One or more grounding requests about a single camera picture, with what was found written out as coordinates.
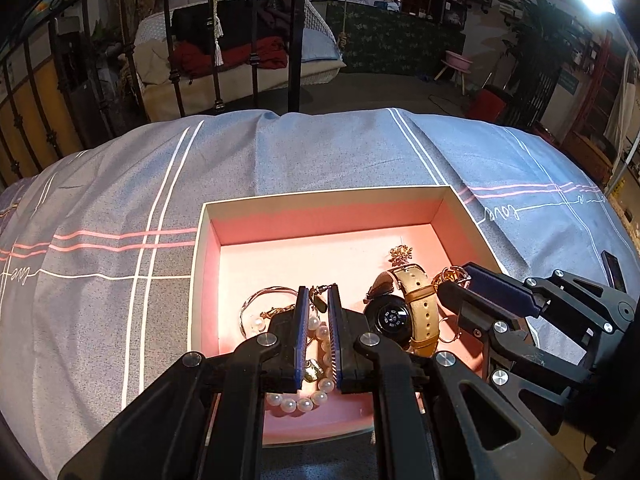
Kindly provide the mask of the tan strap black wristwatch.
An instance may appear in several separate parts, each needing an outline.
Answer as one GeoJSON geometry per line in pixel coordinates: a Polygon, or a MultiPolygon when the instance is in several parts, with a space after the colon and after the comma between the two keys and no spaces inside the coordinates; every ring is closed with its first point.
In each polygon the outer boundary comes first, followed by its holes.
{"type": "Polygon", "coordinates": [[[417,356],[429,358],[439,341],[435,286],[416,263],[382,272],[363,299],[372,332],[417,356]]]}

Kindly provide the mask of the gold flower brooch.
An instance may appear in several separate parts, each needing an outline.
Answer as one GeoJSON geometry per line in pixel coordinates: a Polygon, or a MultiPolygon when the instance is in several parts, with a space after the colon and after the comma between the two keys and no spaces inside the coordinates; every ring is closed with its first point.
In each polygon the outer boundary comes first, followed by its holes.
{"type": "Polygon", "coordinates": [[[394,268],[395,266],[406,266],[412,259],[412,247],[406,244],[399,244],[390,248],[390,258],[388,262],[394,268]]]}

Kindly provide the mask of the silver ring cluster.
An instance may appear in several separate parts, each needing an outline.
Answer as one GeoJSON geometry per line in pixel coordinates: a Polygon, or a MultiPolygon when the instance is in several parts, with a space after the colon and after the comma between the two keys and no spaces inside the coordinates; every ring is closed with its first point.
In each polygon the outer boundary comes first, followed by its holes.
{"type": "Polygon", "coordinates": [[[471,275],[463,266],[447,266],[432,278],[431,285],[434,290],[439,289],[442,283],[454,283],[462,287],[468,287],[471,275]]]}

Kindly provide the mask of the pale green pink-lined box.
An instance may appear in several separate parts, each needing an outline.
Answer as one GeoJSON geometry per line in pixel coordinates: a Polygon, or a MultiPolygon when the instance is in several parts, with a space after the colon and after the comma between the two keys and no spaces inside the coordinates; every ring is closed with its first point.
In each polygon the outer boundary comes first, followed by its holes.
{"type": "Polygon", "coordinates": [[[189,349],[231,352],[254,335],[257,317],[293,303],[253,292],[280,285],[337,284],[345,308],[363,298],[388,266],[390,248],[412,247],[434,276],[450,264],[500,269],[469,211],[449,186],[356,188],[222,200],[203,205],[192,262],[189,349]]]}

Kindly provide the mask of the black smartphone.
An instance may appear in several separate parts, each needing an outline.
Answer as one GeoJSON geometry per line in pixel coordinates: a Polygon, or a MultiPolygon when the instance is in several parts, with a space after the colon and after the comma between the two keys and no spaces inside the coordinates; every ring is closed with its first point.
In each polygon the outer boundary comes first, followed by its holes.
{"type": "Polygon", "coordinates": [[[605,268],[606,278],[608,279],[608,284],[620,292],[626,292],[626,284],[618,259],[606,250],[601,252],[601,258],[605,268]]]}

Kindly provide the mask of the pink round stool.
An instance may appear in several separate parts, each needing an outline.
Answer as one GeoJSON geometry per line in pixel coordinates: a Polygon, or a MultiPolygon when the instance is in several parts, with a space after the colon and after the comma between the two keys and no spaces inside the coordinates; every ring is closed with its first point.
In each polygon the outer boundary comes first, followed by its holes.
{"type": "Polygon", "coordinates": [[[442,69],[437,73],[434,81],[438,81],[442,78],[442,75],[446,70],[453,70],[460,81],[461,93],[465,94],[465,76],[471,73],[470,68],[473,62],[468,58],[465,58],[461,54],[447,50],[445,52],[445,58],[442,61],[442,69]]]}

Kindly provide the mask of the grey-blue striped bedspread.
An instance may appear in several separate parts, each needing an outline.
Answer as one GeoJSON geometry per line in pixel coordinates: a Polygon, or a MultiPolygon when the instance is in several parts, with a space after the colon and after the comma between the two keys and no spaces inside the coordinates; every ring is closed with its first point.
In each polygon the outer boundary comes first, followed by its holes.
{"type": "Polygon", "coordinates": [[[514,278],[556,269],[631,296],[639,256],[604,195],[538,136],[398,108],[242,110],[134,129],[1,195],[1,411],[48,479],[186,351],[204,203],[449,185],[514,278]]]}

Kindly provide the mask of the white wicker hanging chair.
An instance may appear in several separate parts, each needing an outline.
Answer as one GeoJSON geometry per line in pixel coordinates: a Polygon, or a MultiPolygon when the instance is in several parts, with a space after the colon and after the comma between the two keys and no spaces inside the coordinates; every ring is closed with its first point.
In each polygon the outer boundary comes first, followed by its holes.
{"type": "Polygon", "coordinates": [[[134,38],[134,66],[153,122],[195,115],[288,85],[292,0],[220,0],[221,66],[214,67],[205,2],[145,18],[134,38]]]}

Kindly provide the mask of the dark green patterned cabinet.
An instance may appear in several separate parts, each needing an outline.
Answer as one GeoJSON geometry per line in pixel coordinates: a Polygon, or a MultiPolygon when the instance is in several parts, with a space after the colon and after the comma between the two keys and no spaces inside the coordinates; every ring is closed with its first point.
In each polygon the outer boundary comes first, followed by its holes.
{"type": "Polygon", "coordinates": [[[463,51],[463,32],[427,18],[353,2],[312,4],[333,32],[345,73],[433,78],[448,51],[463,51]]]}

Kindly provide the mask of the red cushion blanket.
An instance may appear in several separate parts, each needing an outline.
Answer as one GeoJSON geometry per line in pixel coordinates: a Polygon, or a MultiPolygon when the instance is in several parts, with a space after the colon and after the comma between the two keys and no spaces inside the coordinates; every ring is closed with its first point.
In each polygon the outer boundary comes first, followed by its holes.
{"type": "MultiPolygon", "coordinates": [[[[257,66],[261,70],[280,70],[288,67],[288,54],[280,37],[267,37],[257,41],[257,66]]],[[[250,62],[250,44],[243,44],[222,52],[220,72],[233,70],[250,62]]],[[[195,44],[183,41],[175,47],[169,57],[169,64],[181,76],[196,79],[213,73],[212,57],[205,54],[195,44]]]]}

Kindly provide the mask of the black iron bed frame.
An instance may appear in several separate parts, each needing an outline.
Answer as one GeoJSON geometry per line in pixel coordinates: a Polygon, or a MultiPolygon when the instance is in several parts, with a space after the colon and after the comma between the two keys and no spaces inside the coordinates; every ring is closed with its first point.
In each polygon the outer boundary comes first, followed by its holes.
{"type": "Polygon", "coordinates": [[[128,126],[256,105],[298,110],[308,0],[39,0],[1,43],[1,181],[128,126]]]}

